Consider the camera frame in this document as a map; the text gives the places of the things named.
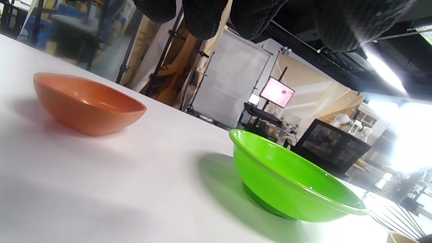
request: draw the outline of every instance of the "white table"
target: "white table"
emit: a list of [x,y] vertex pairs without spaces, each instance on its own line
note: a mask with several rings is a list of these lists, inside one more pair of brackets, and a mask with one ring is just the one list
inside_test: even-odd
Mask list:
[[[11,53],[0,60],[0,242],[385,242],[369,216],[313,224],[254,206],[227,131],[2,35],[0,48]],[[84,137],[37,101],[40,71],[104,83],[147,113],[116,134]]]

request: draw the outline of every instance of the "lamp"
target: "lamp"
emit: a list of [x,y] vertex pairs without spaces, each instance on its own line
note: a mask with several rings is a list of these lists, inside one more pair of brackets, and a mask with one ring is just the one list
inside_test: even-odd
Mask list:
[[398,90],[405,92],[402,82],[385,62],[374,55],[368,55],[367,60],[386,82]]

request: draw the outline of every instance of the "computer monitor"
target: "computer monitor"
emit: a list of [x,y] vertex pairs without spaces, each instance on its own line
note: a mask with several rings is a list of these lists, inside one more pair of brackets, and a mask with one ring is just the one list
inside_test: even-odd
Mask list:
[[279,82],[275,78],[270,77],[266,86],[261,91],[260,96],[277,106],[285,108],[294,93],[295,91],[293,89]]

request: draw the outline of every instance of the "white curtain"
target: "white curtain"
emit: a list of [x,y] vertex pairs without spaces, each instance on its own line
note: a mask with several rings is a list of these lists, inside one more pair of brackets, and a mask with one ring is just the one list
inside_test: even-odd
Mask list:
[[193,102],[194,110],[235,128],[269,56],[260,46],[225,30]]

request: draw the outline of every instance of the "blue bin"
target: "blue bin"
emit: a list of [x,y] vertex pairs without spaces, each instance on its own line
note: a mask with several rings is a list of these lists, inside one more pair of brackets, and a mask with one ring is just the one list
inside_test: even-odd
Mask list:
[[[36,17],[31,15],[27,20],[21,34],[18,36],[17,40],[19,42],[25,43],[27,45],[31,44],[33,35],[33,25],[35,23]],[[51,31],[53,29],[53,24],[50,21],[41,19],[41,28],[39,29],[38,37],[36,39],[35,48],[44,51],[47,47],[47,42],[51,36]]]

